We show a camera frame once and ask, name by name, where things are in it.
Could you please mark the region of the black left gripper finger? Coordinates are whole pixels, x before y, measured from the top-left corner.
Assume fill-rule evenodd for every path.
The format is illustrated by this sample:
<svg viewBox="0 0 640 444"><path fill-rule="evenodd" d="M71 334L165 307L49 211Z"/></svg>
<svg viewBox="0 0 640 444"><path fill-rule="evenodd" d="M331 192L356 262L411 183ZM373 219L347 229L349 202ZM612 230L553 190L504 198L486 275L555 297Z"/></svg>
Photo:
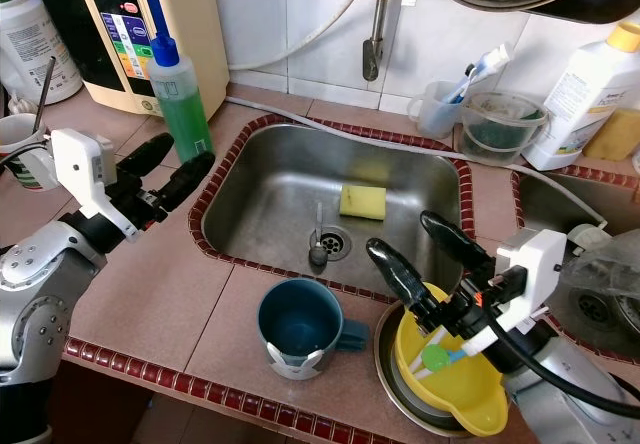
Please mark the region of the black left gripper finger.
<svg viewBox="0 0 640 444"><path fill-rule="evenodd" d="M169 182L155 192L155 205L166 212L174 211L196 191L198 185L210 173L215 160L214 153L206 151L183 162L170 175Z"/></svg>
<svg viewBox="0 0 640 444"><path fill-rule="evenodd" d="M136 176L138 179L147 176L161 164L173 144L174 138L169 133L157 134L120 160L116 164L116 174Z"/></svg>

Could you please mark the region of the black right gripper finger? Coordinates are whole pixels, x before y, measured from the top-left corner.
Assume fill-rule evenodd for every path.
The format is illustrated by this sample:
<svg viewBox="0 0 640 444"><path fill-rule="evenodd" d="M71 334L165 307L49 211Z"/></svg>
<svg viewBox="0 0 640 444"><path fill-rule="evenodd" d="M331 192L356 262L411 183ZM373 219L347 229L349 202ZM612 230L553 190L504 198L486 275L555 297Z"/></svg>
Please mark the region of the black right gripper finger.
<svg viewBox="0 0 640 444"><path fill-rule="evenodd" d="M438 310L440 301L431 294L416 267L380 238L367 239L367 256L396 297L408 310Z"/></svg>
<svg viewBox="0 0 640 444"><path fill-rule="evenodd" d="M493 269L494 258L452 221L434 211L424 210L420 214L420 224L436 246L461 264L463 269Z"/></svg>

